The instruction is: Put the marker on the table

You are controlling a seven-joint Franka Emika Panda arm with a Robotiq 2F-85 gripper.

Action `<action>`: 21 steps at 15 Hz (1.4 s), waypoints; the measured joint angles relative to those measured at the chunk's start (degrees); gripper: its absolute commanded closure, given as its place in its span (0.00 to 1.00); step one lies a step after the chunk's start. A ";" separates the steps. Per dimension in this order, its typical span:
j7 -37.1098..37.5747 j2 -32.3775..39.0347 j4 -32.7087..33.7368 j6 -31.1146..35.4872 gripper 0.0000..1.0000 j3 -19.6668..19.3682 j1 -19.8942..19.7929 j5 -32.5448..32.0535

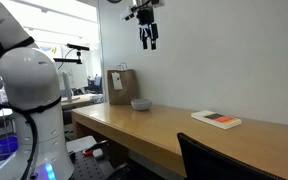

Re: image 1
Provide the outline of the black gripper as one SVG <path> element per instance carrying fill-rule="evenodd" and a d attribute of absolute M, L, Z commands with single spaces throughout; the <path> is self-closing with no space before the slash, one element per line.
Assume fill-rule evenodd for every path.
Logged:
<path fill-rule="evenodd" d="M 140 27 L 143 49 L 147 49 L 147 37 L 151 38 L 151 50 L 156 50 L 158 38 L 157 24 L 154 19 L 154 11 L 151 7 L 145 7 L 137 12 L 137 19 Z"/>

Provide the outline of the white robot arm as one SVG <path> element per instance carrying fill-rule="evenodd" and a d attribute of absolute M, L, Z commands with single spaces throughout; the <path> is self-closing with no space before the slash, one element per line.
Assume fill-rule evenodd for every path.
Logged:
<path fill-rule="evenodd" d="M 0 165 L 0 180 L 68 180 L 58 70 L 0 2 L 0 89 L 13 111 L 18 149 Z"/>

